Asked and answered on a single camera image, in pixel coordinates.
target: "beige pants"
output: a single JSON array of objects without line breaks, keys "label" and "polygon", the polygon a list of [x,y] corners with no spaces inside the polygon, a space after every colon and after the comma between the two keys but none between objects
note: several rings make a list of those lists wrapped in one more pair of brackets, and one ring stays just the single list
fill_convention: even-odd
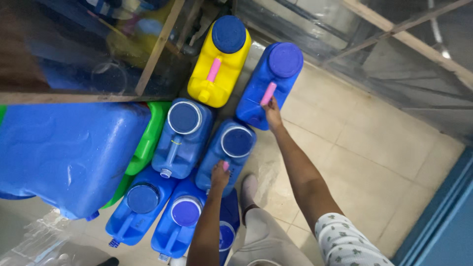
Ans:
[{"label": "beige pants", "polygon": [[313,266],[265,210],[260,208],[249,210],[245,221],[245,243],[233,254],[228,266]]}]

